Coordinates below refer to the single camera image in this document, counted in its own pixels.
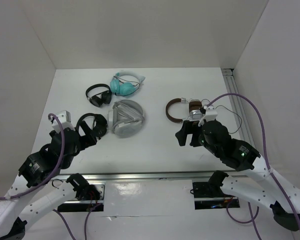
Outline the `brown leather headphones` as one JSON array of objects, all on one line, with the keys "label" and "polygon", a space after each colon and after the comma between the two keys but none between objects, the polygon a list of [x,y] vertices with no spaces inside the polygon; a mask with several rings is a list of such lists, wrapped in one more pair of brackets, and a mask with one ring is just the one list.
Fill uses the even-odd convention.
[{"label": "brown leather headphones", "polygon": [[[184,120],[196,121],[202,118],[200,108],[207,105],[211,101],[209,99],[186,99],[186,98],[174,98],[170,100],[165,106],[166,118],[171,122],[169,127],[166,127],[166,132],[169,132],[170,138],[172,138],[177,130],[177,126],[181,126]],[[222,104],[212,104],[217,109],[219,117],[231,117],[236,120],[237,129],[232,127],[229,130],[230,134],[242,133],[241,128],[243,124],[242,117],[230,107],[226,107]]]}]

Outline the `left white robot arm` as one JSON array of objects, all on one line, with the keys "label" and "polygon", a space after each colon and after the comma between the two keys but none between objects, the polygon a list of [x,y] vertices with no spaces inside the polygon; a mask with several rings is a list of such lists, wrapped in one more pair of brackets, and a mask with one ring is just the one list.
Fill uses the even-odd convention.
[{"label": "left white robot arm", "polygon": [[100,193],[79,173],[71,174],[55,190],[30,202],[50,179],[70,166],[76,155],[100,139],[85,121],[78,126],[84,135],[73,126],[51,131],[51,142],[29,155],[19,168],[13,185],[0,198],[0,240],[21,240],[35,222],[69,200],[98,202]]}]

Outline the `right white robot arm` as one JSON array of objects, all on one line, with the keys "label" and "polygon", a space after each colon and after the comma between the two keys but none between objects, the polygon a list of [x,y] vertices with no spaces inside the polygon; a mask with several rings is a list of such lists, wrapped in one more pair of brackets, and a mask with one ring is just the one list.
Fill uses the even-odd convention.
[{"label": "right white robot arm", "polygon": [[300,189],[286,180],[249,143],[232,138],[228,129],[213,120],[199,125],[197,121],[184,121],[175,134],[180,146],[191,135],[192,147],[204,147],[226,166],[254,180],[259,188],[237,181],[229,174],[217,170],[208,180],[213,196],[232,195],[272,211],[274,220],[283,228],[296,232],[300,229]]}]

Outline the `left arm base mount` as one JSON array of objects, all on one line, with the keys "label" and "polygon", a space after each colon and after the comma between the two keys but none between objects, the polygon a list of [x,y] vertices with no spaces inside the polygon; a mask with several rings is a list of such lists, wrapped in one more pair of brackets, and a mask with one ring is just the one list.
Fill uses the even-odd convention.
[{"label": "left arm base mount", "polygon": [[61,213],[88,213],[93,207],[92,212],[104,211],[105,183],[92,182],[91,190],[82,199],[71,199],[60,206],[57,210]]}]

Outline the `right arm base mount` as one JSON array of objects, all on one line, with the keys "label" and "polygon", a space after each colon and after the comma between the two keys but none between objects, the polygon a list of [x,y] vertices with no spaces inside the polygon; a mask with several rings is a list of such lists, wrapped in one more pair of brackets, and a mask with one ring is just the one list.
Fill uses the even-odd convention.
[{"label": "right arm base mount", "polygon": [[237,197],[223,193],[208,181],[193,181],[189,192],[194,197],[195,210],[240,208]]}]

